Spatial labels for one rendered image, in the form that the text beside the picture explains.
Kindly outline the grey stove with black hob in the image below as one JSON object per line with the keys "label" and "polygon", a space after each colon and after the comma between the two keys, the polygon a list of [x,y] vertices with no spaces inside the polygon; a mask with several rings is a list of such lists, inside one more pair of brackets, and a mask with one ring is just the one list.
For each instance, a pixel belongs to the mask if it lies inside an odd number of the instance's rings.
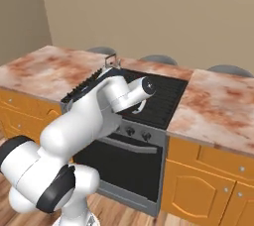
{"label": "grey stove with black hob", "polygon": [[[157,216],[161,206],[166,148],[168,147],[167,128],[188,83],[183,79],[158,74],[150,73],[148,76],[156,87],[156,93],[147,100],[140,113],[134,114],[130,110],[123,111],[121,113],[122,124],[112,134],[130,137],[163,148],[158,200],[150,201],[146,197],[107,183],[102,179],[100,179],[97,192],[151,216]],[[135,130],[132,136],[127,135],[127,127]],[[142,138],[144,131],[152,135],[149,141]]]}

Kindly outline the orange cupboard door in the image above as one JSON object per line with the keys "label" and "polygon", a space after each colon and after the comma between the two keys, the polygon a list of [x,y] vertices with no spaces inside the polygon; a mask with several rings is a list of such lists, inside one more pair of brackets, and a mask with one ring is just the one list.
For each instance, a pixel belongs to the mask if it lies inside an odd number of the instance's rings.
{"label": "orange cupboard door", "polygon": [[234,184],[229,178],[166,161],[161,207],[200,226],[218,226]]}
{"label": "orange cupboard door", "polygon": [[39,118],[0,107],[0,123],[6,138],[24,135],[39,142],[44,128],[59,116],[51,113],[45,118]]}
{"label": "orange cupboard door", "polygon": [[254,226],[254,186],[237,182],[220,226]]}

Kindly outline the black oven door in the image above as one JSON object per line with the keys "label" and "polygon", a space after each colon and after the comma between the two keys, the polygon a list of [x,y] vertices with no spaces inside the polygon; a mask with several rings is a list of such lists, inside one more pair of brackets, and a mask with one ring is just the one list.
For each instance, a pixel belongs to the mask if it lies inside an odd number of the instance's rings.
{"label": "black oven door", "polygon": [[98,170],[100,178],[107,183],[156,202],[159,194],[163,148],[117,134],[106,138],[137,146],[155,147],[158,151],[155,154],[136,154],[95,140],[74,155],[73,161]]}

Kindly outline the silver pot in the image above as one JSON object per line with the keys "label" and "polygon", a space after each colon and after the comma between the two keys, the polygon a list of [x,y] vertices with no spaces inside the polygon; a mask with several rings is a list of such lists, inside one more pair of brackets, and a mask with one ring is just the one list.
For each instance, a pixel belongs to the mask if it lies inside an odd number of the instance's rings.
{"label": "silver pot", "polygon": [[106,68],[110,68],[110,67],[119,68],[120,67],[120,60],[117,58],[117,54],[109,55],[105,58],[105,67]]}

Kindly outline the orange drawer front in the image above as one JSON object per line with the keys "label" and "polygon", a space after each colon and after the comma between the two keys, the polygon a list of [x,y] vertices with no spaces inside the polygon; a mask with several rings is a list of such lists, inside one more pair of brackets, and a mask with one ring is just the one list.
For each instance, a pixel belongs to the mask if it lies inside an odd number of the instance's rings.
{"label": "orange drawer front", "polygon": [[45,118],[51,113],[60,115],[61,106],[48,99],[0,87],[0,106],[30,116]]}
{"label": "orange drawer front", "polygon": [[180,138],[171,137],[167,159],[183,165],[195,167],[200,145]]}
{"label": "orange drawer front", "polygon": [[254,181],[254,158],[249,158],[211,147],[201,147],[197,160],[215,170],[238,176],[244,180]]}

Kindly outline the grey stool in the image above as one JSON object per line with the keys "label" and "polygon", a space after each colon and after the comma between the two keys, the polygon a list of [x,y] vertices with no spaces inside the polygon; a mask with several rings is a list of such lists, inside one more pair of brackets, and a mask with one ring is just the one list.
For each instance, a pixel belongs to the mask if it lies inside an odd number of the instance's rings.
{"label": "grey stool", "polygon": [[110,47],[94,47],[88,49],[90,53],[103,54],[103,55],[115,55],[116,51]]}
{"label": "grey stool", "polygon": [[213,72],[233,74],[233,75],[238,75],[238,76],[242,76],[242,77],[254,78],[254,74],[252,74],[248,70],[245,70],[241,67],[238,67],[236,65],[231,65],[231,64],[214,65],[214,66],[210,67],[208,70],[213,71]]}
{"label": "grey stool", "polygon": [[142,60],[146,61],[153,61],[163,64],[170,64],[170,65],[177,65],[178,63],[170,56],[165,55],[149,55],[149,56],[143,56]]}

